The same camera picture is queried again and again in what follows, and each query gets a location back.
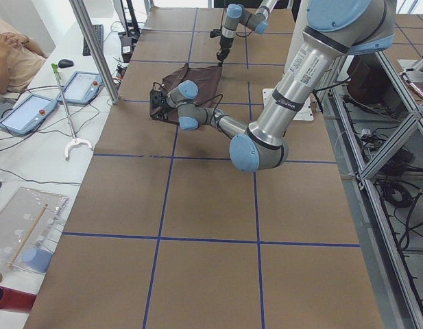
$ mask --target dark brown cloth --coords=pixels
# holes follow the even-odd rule
[[[182,68],[163,77],[161,82],[162,92],[168,93],[170,90],[176,88],[181,82],[191,80],[196,83],[199,89],[195,103],[201,107],[209,108],[213,104],[213,97],[216,95],[221,73],[221,66],[190,67],[188,63],[186,63]],[[155,120],[178,124],[178,111],[176,109],[168,110],[167,107],[164,108],[164,106],[157,106],[155,102],[152,101],[152,92],[150,95],[150,117]]]

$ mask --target white desk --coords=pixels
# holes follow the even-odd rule
[[[114,58],[121,58],[121,45],[117,33],[113,32],[109,35],[111,25],[114,21],[116,20],[93,19],[93,23],[95,24],[104,24],[104,54],[112,73],[114,73],[117,67],[117,61]],[[58,63],[59,60],[63,58],[74,61],[74,66],[67,69],[60,69],[63,83],[65,83],[75,71],[97,72],[97,67],[95,66],[93,58],[91,56],[82,56],[82,43],[82,33],[78,24],[75,23],[66,34],[63,42],[58,45],[49,56],[45,65],[29,85],[29,88],[56,85],[56,78],[53,74],[51,63]],[[59,91],[57,88],[52,88],[49,90],[34,90],[33,93],[55,98]],[[111,102],[106,89],[103,89],[100,92],[92,104],[94,107],[98,108],[100,113],[94,119],[91,119],[77,133],[77,135],[89,140],[94,146],[99,140],[111,107]],[[69,106],[72,113],[76,112],[80,108],[80,106]],[[72,116],[75,129],[78,130],[83,122],[93,117],[96,113],[96,109],[90,106],[87,106],[78,113],[75,113]],[[41,129],[63,118],[66,118],[66,115],[64,107],[60,105],[46,118],[45,122],[41,126]],[[60,130],[66,134],[71,133],[66,119],[51,126],[45,131],[49,130]],[[0,130],[0,138],[8,136],[9,134],[7,132]],[[0,149],[11,146],[20,140],[21,138],[15,137],[0,141]],[[91,151],[87,146],[74,147],[70,151],[69,160],[66,161],[64,159],[64,149],[70,140],[71,137],[64,136],[58,132],[52,132],[49,134],[35,133],[16,147],[0,152],[0,168],[12,171],[31,180],[82,182],[92,158],[93,151]],[[40,185],[37,183],[22,181],[10,173],[2,171],[0,171],[0,180],[3,183],[0,188],[0,211],[20,187],[27,187],[67,196],[69,201],[65,209],[60,214],[63,219],[66,219],[71,211],[77,192],[79,191],[79,186],[76,185]],[[0,261],[0,272],[3,274],[3,281],[1,282],[2,286],[27,291],[29,293],[37,293],[44,278],[44,276],[40,274],[7,269],[5,263],[2,261]],[[0,310],[0,329],[22,328],[26,320],[26,314],[11,313]]]

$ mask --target wooden stick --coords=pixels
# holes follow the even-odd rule
[[[12,259],[8,263],[8,267],[12,267],[13,266],[13,262],[18,258],[19,253],[21,252],[22,248],[24,248],[24,244],[27,242],[27,240],[30,237],[30,235],[32,235],[34,228],[36,227],[36,225],[38,225],[38,222],[40,221],[40,218],[44,215],[44,212],[47,209],[47,207],[48,207],[48,204],[44,204],[44,206],[43,206],[42,210],[40,211],[39,215],[34,220],[31,228],[28,230],[27,234],[25,235],[25,238],[21,241],[21,244],[19,245],[19,248],[14,253]]]

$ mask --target robotic arm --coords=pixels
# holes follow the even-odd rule
[[[395,11],[396,0],[310,0],[304,43],[257,121],[246,124],[220,109],[196,106],[198,89],[191,81],[170,91],[167,103],[178,110],[181,129],[210,125],[231,138],[236,168],[253,172],[277,167],[287,158],[287,127],[331,62],[388,48],[394,39]]]
[[[242,5],[228,6],[222,29],[214,29],[210,33],[211,38],[220,36],[220,50],[216,54],[220,65],[230,53],[239,23],[257,34],[263,34],[268,25],[267,19],[277,2],[278,0],[263,0],[255,14],[247,11]]]

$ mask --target computer mouse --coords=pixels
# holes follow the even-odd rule
[[[65,69],[73,65],[74,65],[74,62],[72,60],[67,60],[67,59],[60,60],[58,63],[58,67],[60,67],[61,69]]]

